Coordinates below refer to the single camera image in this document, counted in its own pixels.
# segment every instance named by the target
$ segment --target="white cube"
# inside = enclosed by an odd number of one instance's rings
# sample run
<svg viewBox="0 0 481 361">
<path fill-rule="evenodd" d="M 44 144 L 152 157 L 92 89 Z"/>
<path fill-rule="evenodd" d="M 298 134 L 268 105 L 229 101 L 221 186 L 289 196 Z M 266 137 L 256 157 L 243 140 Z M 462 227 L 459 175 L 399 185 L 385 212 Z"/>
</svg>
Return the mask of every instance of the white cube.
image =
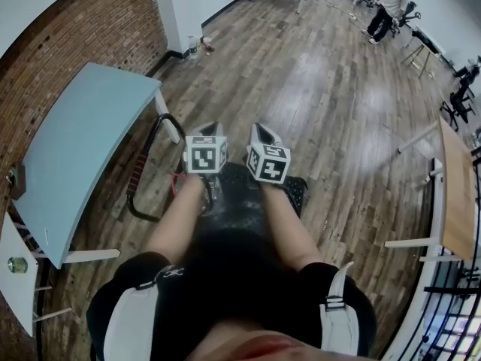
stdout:
<svg viewBox="0 0 481 361">
<path fill-rule="evenodd" d="M 260 182 L 283 184 L 291 164 L 288 148 L 253 143 L 247 147 L 247 168 Z"/>
<path fill-rule="evenodd" d="M 190 174 L 216 174 L 227 161 L 225 136 L 187 136 L 184 160 Z"/>
</svg>

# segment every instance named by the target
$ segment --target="bottle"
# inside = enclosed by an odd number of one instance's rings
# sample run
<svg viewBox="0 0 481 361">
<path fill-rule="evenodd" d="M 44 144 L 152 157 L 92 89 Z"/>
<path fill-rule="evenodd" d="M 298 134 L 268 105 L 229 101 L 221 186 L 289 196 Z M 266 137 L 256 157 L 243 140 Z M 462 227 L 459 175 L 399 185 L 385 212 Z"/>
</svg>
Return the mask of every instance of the bottle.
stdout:
<svg viewBox="0 0 481 361">
<path fill-rule="evenodd" d="M 197 59 L 198 39 L 195 36 L 189 36 L 189 53 L 190 53 L 190 59 Z"/>
</svg>

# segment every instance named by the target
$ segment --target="black pants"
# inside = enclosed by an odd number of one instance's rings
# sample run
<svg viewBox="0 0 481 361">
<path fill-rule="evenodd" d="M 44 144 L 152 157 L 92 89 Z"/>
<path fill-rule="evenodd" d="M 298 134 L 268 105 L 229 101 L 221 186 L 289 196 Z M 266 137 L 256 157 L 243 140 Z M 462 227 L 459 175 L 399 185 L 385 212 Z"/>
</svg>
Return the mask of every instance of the black pants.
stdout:
<svg viewBox="0 0 481 361">
<path fill-rule="evenodd" d="M 466 75 L 467 73 L 468 73 L 467 68 L 463 67 L 454 74 L 454 77 L 461 77 L 461 76 Z"/>
<path fill-rule="evenodd" d="M 381 23 L 383 26 L 381 27 L 381 30 L 376 33 Z M 380 7 L 376 16 L 373 18 L 373 21 L 371 21 L 371 24 L 369 24 L 368 34 L 373 36 L 375 41 L 380 41 L 382 38 L 384 38 L 384 36 L 386 36 L 386 33 L 388 33 L 391 26 L 392 17 L 389 16 L 384 7 Z"/>
</svg>

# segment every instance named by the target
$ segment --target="red grip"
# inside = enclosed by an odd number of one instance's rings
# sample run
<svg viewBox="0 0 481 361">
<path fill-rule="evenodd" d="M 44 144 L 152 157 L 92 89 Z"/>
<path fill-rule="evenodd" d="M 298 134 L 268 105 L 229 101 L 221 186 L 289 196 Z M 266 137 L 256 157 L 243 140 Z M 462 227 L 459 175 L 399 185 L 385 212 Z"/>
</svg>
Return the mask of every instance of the red grip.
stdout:
<svg viewBox="0 0 481 361">
<path fill-rule="evenodd" d="M 130 177 L 129 184 L 127 185 L 127 195 L 134 196 L 137 192 L 138 183 L 141 180 L 142 172 L 144 172 L 145 163 L 147 162 L 147 155 L 140 154 L 135 163 L 134 171 Z"/>
</svg>

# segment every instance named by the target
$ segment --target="brick wall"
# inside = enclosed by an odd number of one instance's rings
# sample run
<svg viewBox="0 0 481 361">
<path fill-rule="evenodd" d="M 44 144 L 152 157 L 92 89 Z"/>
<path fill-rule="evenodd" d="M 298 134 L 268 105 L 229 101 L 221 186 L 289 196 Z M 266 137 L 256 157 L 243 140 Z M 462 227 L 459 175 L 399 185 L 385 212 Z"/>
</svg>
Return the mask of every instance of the brick wall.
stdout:
<svg viewBox="0 0 481 361">
<path fill-rule="evenodd" d="M 88 61 L 146 74 L 166 51 L 153 0 L 58 0 L 21 34 L 0 59 L 0 223 L 9 200 L 8 169 L 22 160 L 73 76 Z M 14 328 L 0 318 L 11 338 Z M 3 339 L 1 347 L 11 343 Z"/>
</svg>

